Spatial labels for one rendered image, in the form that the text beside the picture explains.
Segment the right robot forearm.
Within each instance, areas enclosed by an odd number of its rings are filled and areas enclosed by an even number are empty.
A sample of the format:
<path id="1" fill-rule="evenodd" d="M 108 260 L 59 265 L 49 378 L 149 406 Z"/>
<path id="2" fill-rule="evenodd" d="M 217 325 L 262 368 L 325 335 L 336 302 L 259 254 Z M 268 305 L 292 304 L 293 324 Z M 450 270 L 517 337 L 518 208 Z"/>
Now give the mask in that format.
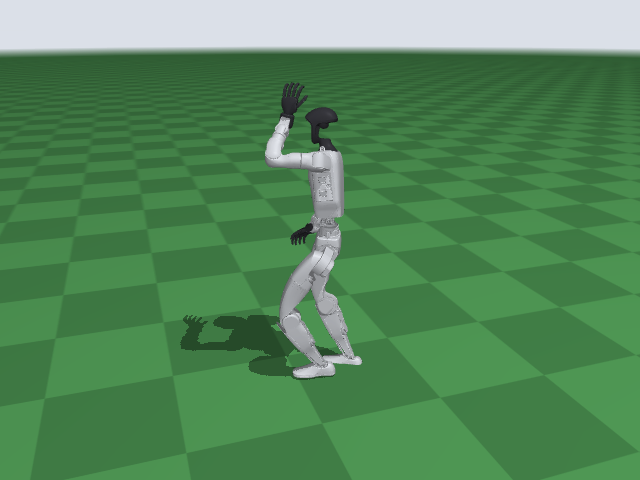
<path id="1" fill-rule="evenodd" d="M 311 221 L 309 222 L 309 224 L 312 223 L 313 229 L 311 231 L 309 231 L 309 232 L 311 232 L 311 233 L 317 233 L 318 232 L 319 227 L 320 227 L 319 223 L 320 223 L 321 219 L 322 218 L 316 218 L 315 217 L 315 213 L 312 215 Z"/>

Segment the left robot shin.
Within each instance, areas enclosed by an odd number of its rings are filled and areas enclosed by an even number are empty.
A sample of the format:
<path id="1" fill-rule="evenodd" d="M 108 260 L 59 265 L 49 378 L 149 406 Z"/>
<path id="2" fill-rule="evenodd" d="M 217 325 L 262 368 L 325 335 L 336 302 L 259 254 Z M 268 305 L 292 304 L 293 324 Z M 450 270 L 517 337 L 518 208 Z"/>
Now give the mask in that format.
<path id="1" fill-rule="evenodd" d="M 306 327 L 306 324 L 295 314 L 289 314 L 288 316 L 282 319 L 282 325 L 277 322 L 278 327 L 285 334 L 285 336 L 290 340 L 290 342 L 301 352 L 305 353 L 304 355 L 313 362 L 316 367 L 324 368 L 325 362 L 319 351 L 315 346 L 315 340 L 310 333 L 309 329 Z M 316 362 L 314 362 L 313 360 Z M 317 365 L 318 363 L 318 365 Z M 322 364 L 324 364 L 322 366 Z M 321 366 L 321 367 L 320 367 Z"/>

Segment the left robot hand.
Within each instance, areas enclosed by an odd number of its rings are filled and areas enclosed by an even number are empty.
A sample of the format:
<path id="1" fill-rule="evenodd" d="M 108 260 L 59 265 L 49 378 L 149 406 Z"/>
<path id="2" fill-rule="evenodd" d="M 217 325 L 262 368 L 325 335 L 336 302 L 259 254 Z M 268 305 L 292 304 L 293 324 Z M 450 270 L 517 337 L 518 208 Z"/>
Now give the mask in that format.
<path id="1" fill-rule="evenodd" d="M 299 101 L 298 98 L 300 96 L 300 93 L 301 93 L 302 89 L 305 87 L 305 86 L 302 85 L 299 88 L 299 90 L 298 90 L 298 92 L 296 94 L 296 97 L 294 97 L 295 93 L 296 93 L 296 89 L 297 89 L 299 84 L 300 83 L 296 83 L 295 84 L 295 86 L 293 88 L 293 91 L 292 91 L 292 96 L 291 97 L 290 97 L 290 94 L 291 94 L 291 90 L 292 90 L 292 87 L 293 87 L 294 83 L 290 84 L 290 86 L 288 88 L 288 92 L 287 92 L 287 97 L 286 97 L 286 91 L 287 91 L 287 87 L 288 87 L 289 83 L 286 83 L 285 86 L 284 86 L 284 89 L 283 89 L 283 98 L 282 98 L 282 101 L 281 101 L 281 105 L 282 105 L 282 109 L 283 109 L 284 112 L 282 112 L 280 114 L 280 118 L 282 116 L 286 117 L 286 118 L 290 118 L 289 129 L 291 129 L 292 126 L 293 126 L 294 117 L 295 117 L 293 115 L 293 113 L 295 113 L 297 111 L 297 108 L 300 107 L 308 97 L 307 95 L 305 95 L 303 97 L 303 99 L 298 103 L 298 101 Z M 279 121 L 280 121 L 280 119 L 279 119 Z"/>

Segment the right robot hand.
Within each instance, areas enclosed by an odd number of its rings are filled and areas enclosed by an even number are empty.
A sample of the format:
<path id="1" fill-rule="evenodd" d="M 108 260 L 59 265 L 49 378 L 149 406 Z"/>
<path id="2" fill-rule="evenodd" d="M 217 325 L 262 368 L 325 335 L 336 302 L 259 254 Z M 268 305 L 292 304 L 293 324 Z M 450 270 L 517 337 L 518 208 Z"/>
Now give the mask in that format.
<path id="1" fill-rule="evenodd" d="M 299 237 L 299 245 L 301 244 L 301 239 L 302 239 L 302 237 L 303 237 L 303 243 L 305 244 L 305 238 L 306 238 L 306 236 L 307 236 L 308 234 L 313 234 L 313 233 L 309 232 L 309 231 L 311 231 L 312 229 L 313 229 L 313 225 L 312 225 L 312 223 L 310 223 L 310 224 L 308 223 L 308 224 L 306 224 L 306 226 L 305 226 L 304 228 L 301 228 L 301 229 L 297 230 L 296 232 L 294 232 L 294 233 L 291 235 L 291 238 L 290 238 L 290 239 L 291 239 L 291 243 L 292 243 L 292 245 L 294 244 L 294 239 L 295 239 L 295 245 L 297 245 L 298 237 Z"/>

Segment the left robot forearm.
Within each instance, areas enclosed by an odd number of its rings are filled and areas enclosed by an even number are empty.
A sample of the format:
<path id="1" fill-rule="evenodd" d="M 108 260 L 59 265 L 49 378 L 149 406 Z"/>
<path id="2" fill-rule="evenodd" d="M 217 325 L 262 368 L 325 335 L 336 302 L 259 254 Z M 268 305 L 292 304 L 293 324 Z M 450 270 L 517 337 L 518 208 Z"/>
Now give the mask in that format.
<path id="1" fill-rule="evenodd" d="M 289 123 L 290 118 L 282 116 L 279 123 L 275 126 L 275 131 L 267 142 L 266 155 L 268 158 L 277 159 L 280 157 L 281 151 L 284 148 L 284 142 L 289 136 Z"/>

